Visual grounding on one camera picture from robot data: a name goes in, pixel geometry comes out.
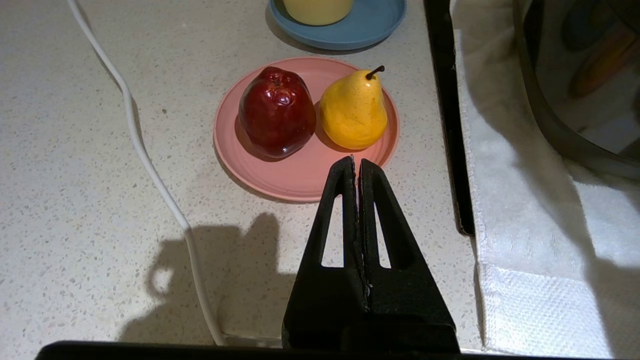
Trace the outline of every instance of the speckled countertop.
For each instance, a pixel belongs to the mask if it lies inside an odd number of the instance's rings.
[[[263,199],[229,178],[212,148],[213,115],[250,70],[320,55],[387,66],[401,134],[385,172],[461,347],[479,348],[474,255],[456,231],[422,1],[409,1],[389,39],[347,54],[287,38],[266,5],[81,2],[134,94],[152,161],[195,227],[223,330],[279,336],[317,205]],[[179,226],[66,2],[2,2],[0,49],[0,358],[31,359],[62,339],[211,343]]]

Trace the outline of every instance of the plate rim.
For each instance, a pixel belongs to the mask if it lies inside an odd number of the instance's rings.
[[[396,0],[396,1],[401,1],[402,4],[403,4],[402,13],[400,14],[400,17],[394,23],[394,25],[389,27],[383,33],[384,34],[383,36],[376,35],[376,36],[372,36],[372,37],[365,38],[365,39],[362,39],[362,40],[357,40],[357,41],[333,41],[333,42],[327,42],[326,40],[321,40],[321,39],[314,38],[314,37],[302,36],[302,35],[300,35],[298,33],[295,33],[293,31],[291,31],[291,29],[289,29],[287,26],[284,26],[283,22],[280,21],[280,19],[275,14],[275,12],[276,12],[275,1],[276,0],[269,0],[269,11],[271,12],[271,16],[273,17],[275,22],[278,24],[280,29],[285,31],[290,37],[296,38],[296,40],[298,40],[299,38],[300,39],[305,39],[305,40],[310,40],[310,41],[313,41],[313,42],[315,42],[317,44],[323,44],[323,45],[356,45],[356,47],[354,47],[354,48],[343,49],[343,50],[354,50],[354,49],[359,49],[359,48],[362,48],[362,47],[367,47],[369,45],[381,42],[382,40],[388,38],[397,29],[397,27],[400,26],[400,23],[402,23],[402,21],[406,17],[406,9],[407,9],[406,0]],[[309,43],[304,42],[302,40],[298,40],[298,41],[303,42],[304,44],[307,44],[309,46],[318,47],[316,45],[309,44]],[[329,47],[322,47],[322,49],[335,50],[334,48],[329,48]]]
[[[277,60],[277,61],[272,61],[271,63],[262,65],[260,67],[257,67],[249,72],[247,72],[244,76],[242,76],[240,79],[238,79],[226,92],[225,95],[222,97],[222,100],[220,101],[220,104],[218,105],[218,109],[216,110],[216,115],[213,118],[213,145],[216,151],[216,154],[218,155],[219,159],[222,161],[222,165],[229,171],[231,172],[231,174],[233,174],[236,178],[238,178],[238,180],[240,180],[240,182],[242,182],[243,184],[245,184],[246,186],[249,186],[251,189],[259,192],[260,194],[263,195],[267,195],[273,198],[276,198],[278,200],[286,200],[286,201],[291,201],[291,202],[317,202],[320,201],[320,198],[322,197],[322,193],[320,193],[320,195],[318,196],[308,196],[308,197],[304,197],[304,196],[292,196],[292,195],[286,195],[286,194],[281,194],[281,193],[275,193],[272,191],[269,191],[267,189],[264,189],[256,184],[254,184],[251,181],[248,181],[245,177],[239,175],[236,170],[231,167],[228,163],[228,160],[224,157],[223,153],[220,151],[220,145],[218,144],[218,139],[216,134],[218,133],[217,131],[217,126],[218,126],[218,119],[220,118],[220,111],[222,110],[222,106],[224,105],[224,103],[227,100],[227,97],[229,97],[229,95],[231,94],[231,92],[238,87],[238,85],[244,80],[246,79],[249,75],[253,74],[254,72],[260,70],[260,69],[264,69],[265,67],[268,66],[276,66],[278,63],[282,63],[285,61],[291,61],[291,60],[299,60],[299,61],[308,61],[308,60],[322,60],[322,61],[328,61],[328,62],[335,62],[335,63],[339,63],[342,65],[345,65],[347,67],[350,67],[354,70],[360,70],[358,67],[356,67],[355,65],[352,65],[346,61],[342,61],[342,60],[336,60],[336,59],[332,59],[332,58],[325,58],[323,56],[295,56],[293,58],[285,58],[285,59],[281,59],[281,60]],[[393,100],[393,98],[391,97],[391,95],[389,94],[389,92],[387,91],[387,89],[383,86],[382,87],[382,91],[383,93],[387,94],[387,97],[390,100],[390,104],[392,107],[392,111],[394,112],[394,115],[396,116],[396,135],[395,137],[392,138],[392,143],[391,143],[391,147],[390,147],[390,152],[389,152],[389,156],[387,156],[386,159],[384,159],[383,161],[380,162],[380,164],[378,166],[380,167],[384,167],[389,160],[391,160],[391,157],[393,154],[396,153],[396,147],[398,144],[398,139],[400,138],[400,119],[399,119],[399,113],[396,107],[396,102]]]

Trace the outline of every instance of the red apple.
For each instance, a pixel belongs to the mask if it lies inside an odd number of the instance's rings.
[[[316,129],[309,90],[295,72],[269,66],[247,86],[240,123],[256,149],[271,158],[300,150]]]

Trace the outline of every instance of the fake fruit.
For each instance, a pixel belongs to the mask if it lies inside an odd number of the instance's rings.
[[[316,129],[309,90],[295,72],[266,67],[247,86],[239,120],[253,146],[270,158],[300,150]]]
[[[387,111],[382,85],[376,75],[384,71],[358,70],[331,84],[320,99],[322,127],[337,145],[366,149],[380,139],[387,128]]]

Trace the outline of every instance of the pear stem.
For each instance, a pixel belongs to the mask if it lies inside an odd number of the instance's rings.
[[[365,78],[367,78],[367,80],[371,80],[371,78],[373,78],[373,75],[375,75],[377,72],[383,72],[384,70],[385,70],[385,66],[380,65],[379,67],[376,67],[375,70],[365,75]]]

